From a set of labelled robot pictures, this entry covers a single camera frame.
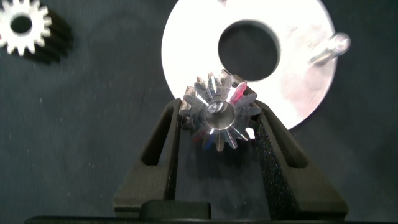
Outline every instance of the silver gear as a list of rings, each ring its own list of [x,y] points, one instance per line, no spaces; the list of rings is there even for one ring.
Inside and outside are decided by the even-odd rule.
[[[222,151],[226,142],[236,149],[237,138],[250,139],[246,132],[250,117],[261,109],[251,105],[257,98],[255,93],[243,94],[246,87],[245,81],[226,70],[218,77],[210,72],[207,82],[198,77],[194,86],[188,86],[180,115],[185,120],[183,128],[192,131],[192,140],[202,139],[204,149],[215,143],[217,151]]]
[[[9,54],[16,49],[19,56],[45,63],[59,62],[61,55],[67,55],[73,39],[69,25],[46,6],[40,6],[39,0],[2,0],[2,7],[0,47],[7,46]],[[12,23],[21,17],[31,21],[28,31],[13,30]]]

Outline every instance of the metal bolt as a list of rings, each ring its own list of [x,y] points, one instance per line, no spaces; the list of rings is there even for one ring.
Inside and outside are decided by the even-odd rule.
[[[325,42],[320,43],[314,48],[315,56],[310,59],[310,63],[322,66],[328,61],[347,52],[351,45],[350,37],[345,33],[335,33]]]

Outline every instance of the black holder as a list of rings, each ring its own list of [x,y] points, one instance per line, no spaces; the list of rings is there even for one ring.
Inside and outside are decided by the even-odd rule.
[[[348,213],[343,197],[271,109],[260,101],[255,104],[262,109],[252,120],[257,124],[255,146],[271,219],[343,221]],[[140,159],[116,192],[113,203],[118,218],[35,217],[25,223],[220,222],[210,220],[209,203],[174,201],[182,125],[180,105],[180,99],[167,104]],[[162,150],[165,163],[157,166]]]

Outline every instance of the center hole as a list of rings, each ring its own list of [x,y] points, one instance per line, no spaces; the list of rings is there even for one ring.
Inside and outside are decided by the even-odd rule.
[[[216,101],[207,107],[205,119],[215,129],[226,129],[235,120],[234,107],[225,101]]]
[[[279,43],[274,33],[255,21],[236,22],[218,42],[218,55],[224,68],[246,81],[268,77],[279,61]]]
[[[32,28],[32,21],[27,16],[17,16],[11,22],[11,29],[17,34],[25,34]]]

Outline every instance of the white metal disc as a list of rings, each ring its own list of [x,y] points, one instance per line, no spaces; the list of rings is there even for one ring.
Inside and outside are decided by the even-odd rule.
[[[293,128],[321,103],[337,63],[336,59],[321,67],[309,63],[314,46],[335,33],[327,10],[317,0],[179,0],[162,42],[169,88],[174,97],[181,98],[197,76],[219,73],[224,68],[218,55],[220,37],[242,21],[263,26],[279,47],[279,62],[272,74],[247,81],[248,87],[286,128]]]

